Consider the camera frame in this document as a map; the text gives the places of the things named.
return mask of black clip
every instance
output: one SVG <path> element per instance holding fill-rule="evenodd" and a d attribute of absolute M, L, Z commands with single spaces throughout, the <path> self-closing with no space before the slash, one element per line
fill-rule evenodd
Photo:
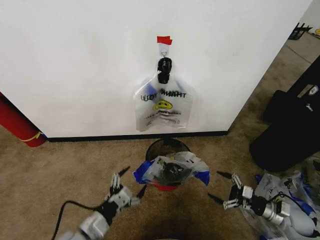
<path fill-rule="evenodd" d="M 158 81 L 160 84 L 167 84 L 169 81 L 170 71 L 172 68 L 172 60 L 168 57 L 163 57 L 158 61 Z"/>

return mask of plastic bag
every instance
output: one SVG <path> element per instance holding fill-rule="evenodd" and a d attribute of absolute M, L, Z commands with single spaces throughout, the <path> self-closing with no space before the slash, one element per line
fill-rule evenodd
<path fill-rule="evenodd" d="M 145 131 L 154 125 L 186 128 L 193 97 L 181 80 L 169 75 L 167 83 L 160 83 L 157 72 L 134 94 L 136 129 Z"/>
<path fill-rule="evenodd" d="M 189 177 L 200 179 L 209 184 L 208 166 L 194 153 L 181 151 L 167 156 L 158 156 L 152 161 L 145 161 L 133 173 L 139 184 L 153 184 L 160 190 L 173 190 Z"/>
<path fill-rule="evenodd" d="M 320 159 L 309 157 L 305 160 L 306 168 L 304 181 L 308 183 L 310 198 L 312 199 L 316 210 L 320 211 Z"/>
<path fill-rule="evenodd" d="M 310 218 L 320 220 L 319 212 L 315 210 L 315 205 L 308 193 L 308 185 L 303 181 L 303 175 L 298 172 L 292 176 L 280 179 L 271 174 L 264 174 L 256 187 L 254 194 L 262 196 L 269 200 L 279 192 L 291 196 Z M 301 211 L 299 207 L 290 199 L 281 198 L 282 201 L 290 204 L 291 211 Z M 290 217 L 285 217 L 280 225 L 275 225 L 267 221 L 262 216 L 257 216 L 252 210 L 241 209 L 245 219 L 252 225 L 260 234 L 268 240 L 310 240 L 310 238 L 300 235 L 292 227 Z"/>

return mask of white wall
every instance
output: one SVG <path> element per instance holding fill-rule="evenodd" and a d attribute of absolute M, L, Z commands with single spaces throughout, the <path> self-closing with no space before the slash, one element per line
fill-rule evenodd
<path fill-rule="evenodd" d="M 156 36 L 199 94 L 186 129 L 226 131 L 311 0 L 0 0 L 0 91 L 48 137 L 134 135 Z"/>
<path fill-rule="evenodd" d="M 309 30 L 310 33 L 314 33 L 317 29 L 320 29 L 320 0 L 312 1 L 299 22 L 301 24 L 305 23 L 305 26 L 310 25 L 310 27 L 313 27 Z"/>

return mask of red pole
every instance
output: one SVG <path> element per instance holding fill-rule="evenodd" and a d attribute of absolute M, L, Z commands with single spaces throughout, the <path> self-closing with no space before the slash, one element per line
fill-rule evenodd
<path fill-rule="evenodd" d="M 0 124 L 30 147 L 37 147 L 47 139 L 13 104 L 0 92 Z"/>

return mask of robotic arm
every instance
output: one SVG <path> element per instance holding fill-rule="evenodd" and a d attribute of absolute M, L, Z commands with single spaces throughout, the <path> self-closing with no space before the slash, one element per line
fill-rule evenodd
<path fill-rule="evenodd" d="M 280 225 L 285 217 L 290 216 L 290 205 L 284 201 L 273 202 L 274 199 L 267 200 L 262 196 L 253 194 L 254 190 L 250 186 L 243 185 L 238 175 L 217 171 L 221 176 L 231 179 L 229 200 L 223 201 L 220 198 L 208 193 L 216 203 L 222 204 L 225 210 L 230 208 L 243 207 L 246 210 L 252 209 L 258 216 Z"/>
<path fill-rule="evenodd" d="M 79 226 L 76 233 L 67 232 L 59 240 L 101 240 L 108 232 L 113 218 L 120 213 L 123 208 L 129 208 L 141 203 L 141 198 L 145 194 L 147 185 L 133 197 L 132 192 L 120 184 L 120 177 L 129 169 L 123 169 L 119 173 L 113 174 L 109 194 L 104 202 L 97 207 L 87 208 L 93 210 L 93 214 L 85 219 Z M 61 208 L 59 219 L 61 219 L 63 207 Z M 54 232 L 52 240 L 58 232 L 59 222 Z"/>
<path fill-rule="evenodd" d="M 293 229 L 294 236 L 300 237 L 299 239 L 307 239 L 305 237 L 315 238 L 320 236 L 317 227 L 317 219 L 308 216 L 302 207 L 290 196 L 283 192 L 279 192 L 270 200 L 267 200 L 262 196 L 254 195 L 253 189 L 250 186 L 243 185 L 235 173 L 230 174 L 221 171 L 217 171 L 217 173 L 227 179 L 230 179 L 233 183 L 229 199 L 227 201 L 223 201 L 208 193 L 209 197 L 216 203 L 223 205 L 225 210 L 237 207 L 242 207 L 246 210 L 253 210 L 256 215 L 262 216 L 276 225 L 281 225 L 282 229 Z M 276 201 L 277 197 L 287 197 L 293 201 L 297 207 L 291 207 L 289 203 L 279 199 Z"/>

